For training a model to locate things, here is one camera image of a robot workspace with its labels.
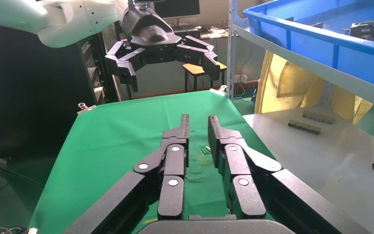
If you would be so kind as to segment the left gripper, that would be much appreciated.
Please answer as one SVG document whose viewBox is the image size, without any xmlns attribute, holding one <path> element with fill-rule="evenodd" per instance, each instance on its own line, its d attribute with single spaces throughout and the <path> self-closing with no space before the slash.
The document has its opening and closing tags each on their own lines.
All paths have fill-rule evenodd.
<svg viewBox="0 0 374 234">
<path fill-rule="evenodd" d="M 108 72 L 138 92 L 136 71 L 147 64 L 179 61 L 201 66 L 212 79 L 218 80 L 221 66 L 214 46 L 192 36 L 181 39 L 151 8 L 128 1 L 121 22 L 130 46 L 117 41 L 105 55 Z"/>
</svg>

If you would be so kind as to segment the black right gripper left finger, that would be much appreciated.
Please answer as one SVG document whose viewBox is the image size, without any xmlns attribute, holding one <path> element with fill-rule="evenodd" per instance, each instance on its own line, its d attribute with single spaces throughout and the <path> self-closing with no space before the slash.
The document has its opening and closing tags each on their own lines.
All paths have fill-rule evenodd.
<svg viewBox="0 0 374 234">
<path fill-rule="evenodd" d="M 182 219 L 188 166 L 189 115 L 163 132 L 158 149 L 134 165 L 64 233 L 130 234 L 149 206 L 159 202 L 159 220 Z"/>
</svg>

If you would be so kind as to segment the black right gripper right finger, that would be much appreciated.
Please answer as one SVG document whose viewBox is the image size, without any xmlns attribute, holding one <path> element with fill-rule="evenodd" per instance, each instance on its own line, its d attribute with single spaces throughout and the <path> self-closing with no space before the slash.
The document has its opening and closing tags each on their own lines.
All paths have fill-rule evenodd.
<svg viewBox="0 0 374 234">
<path fill-rule="evenodd" d="M 276 160 L 252 149 L 239 131 L 208 117 L 208 141 L 237 219 L 273 221 L 292 234 L 366 234 L 368 230 Z"/>
</svg>

